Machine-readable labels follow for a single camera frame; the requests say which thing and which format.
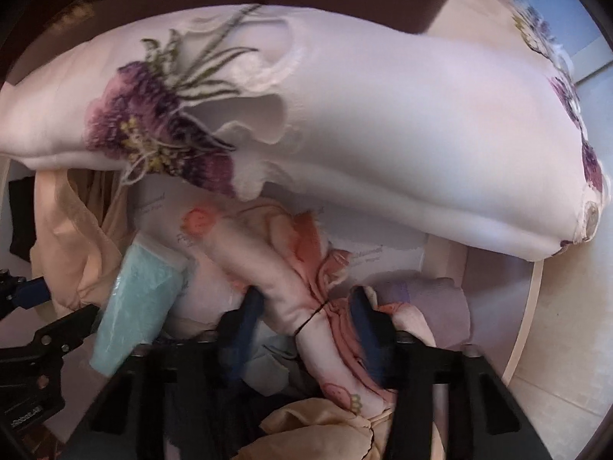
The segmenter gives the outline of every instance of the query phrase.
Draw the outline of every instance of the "light blue fabric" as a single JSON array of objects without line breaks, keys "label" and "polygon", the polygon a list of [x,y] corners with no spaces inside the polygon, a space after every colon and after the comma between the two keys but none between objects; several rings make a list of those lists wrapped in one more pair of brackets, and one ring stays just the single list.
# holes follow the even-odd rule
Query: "light blue fabric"
[{"label": "light blue fabric", "polygon": [[138,344],[157,337],[183,287],[186,264],[179,253],[137,235],[102,316],[91,367],[111,376]]}]

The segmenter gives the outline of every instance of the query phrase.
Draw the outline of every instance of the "beige fabric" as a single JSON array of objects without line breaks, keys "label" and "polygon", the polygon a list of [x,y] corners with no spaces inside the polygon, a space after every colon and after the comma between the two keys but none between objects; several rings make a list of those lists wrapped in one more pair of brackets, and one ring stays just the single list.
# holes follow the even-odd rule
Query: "beige fabric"
[{"label": "beige fabric", "polygon": [[[234,460],[379,460],[383,456],[392,412],[366,419],[332,401],[310,398],[271,413],[260,424],[268,436],[242,448]],[[444,458],[436,427],[433,460]]]},{"label": "beige fabric", "polygon": [[132,234],[119,174],[90,170],[36,173],[33,276],[45,276],[58,316],[104,306]]}]

